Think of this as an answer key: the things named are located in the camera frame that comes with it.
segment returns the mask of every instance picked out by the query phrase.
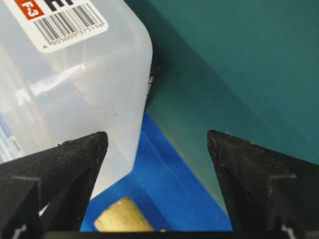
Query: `red label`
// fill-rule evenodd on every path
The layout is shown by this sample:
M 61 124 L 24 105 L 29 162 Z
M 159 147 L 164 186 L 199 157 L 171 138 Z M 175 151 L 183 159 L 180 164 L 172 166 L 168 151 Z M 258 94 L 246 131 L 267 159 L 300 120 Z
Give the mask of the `red label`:
M 28 20 L 44 15 L 35 0 L 14 0 Z

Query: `barcode label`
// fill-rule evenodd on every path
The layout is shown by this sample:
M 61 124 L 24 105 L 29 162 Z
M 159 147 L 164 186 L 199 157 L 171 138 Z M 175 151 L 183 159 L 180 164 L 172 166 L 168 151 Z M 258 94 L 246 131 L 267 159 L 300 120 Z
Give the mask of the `barcode label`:
M 101 34 L 108 23 L 90 0 L 55 1 L 4 0 L 33 44 L 51 53 Z

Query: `gold object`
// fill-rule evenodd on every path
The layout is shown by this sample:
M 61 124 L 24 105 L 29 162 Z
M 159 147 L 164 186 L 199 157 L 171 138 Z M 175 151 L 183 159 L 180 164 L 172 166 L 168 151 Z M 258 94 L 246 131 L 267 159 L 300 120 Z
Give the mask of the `gold object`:
M 100 232 L 153 232 L 147 219 L 130 198 L 122 198 L 95 221 Z

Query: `barcode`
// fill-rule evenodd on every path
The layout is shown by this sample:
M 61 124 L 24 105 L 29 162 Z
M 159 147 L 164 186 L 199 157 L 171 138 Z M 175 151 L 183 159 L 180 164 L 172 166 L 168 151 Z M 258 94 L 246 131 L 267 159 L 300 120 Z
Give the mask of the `barcode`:
M 70 34 L 83 34 L 83 31 L 92 31 L 94 27 L 104 25 L 91 6 L 82 4 L 69 10 L 53 14 L 34 21 L 35 26 L 49 44 Z

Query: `teal background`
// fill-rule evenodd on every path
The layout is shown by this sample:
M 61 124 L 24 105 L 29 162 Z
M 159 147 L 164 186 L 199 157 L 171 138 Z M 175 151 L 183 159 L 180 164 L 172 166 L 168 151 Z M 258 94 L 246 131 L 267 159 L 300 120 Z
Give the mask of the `teal background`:
M 209 129 L 319 162 L 318 0 L 126 0 L 161 65 L 147 111 L 225 209 Z

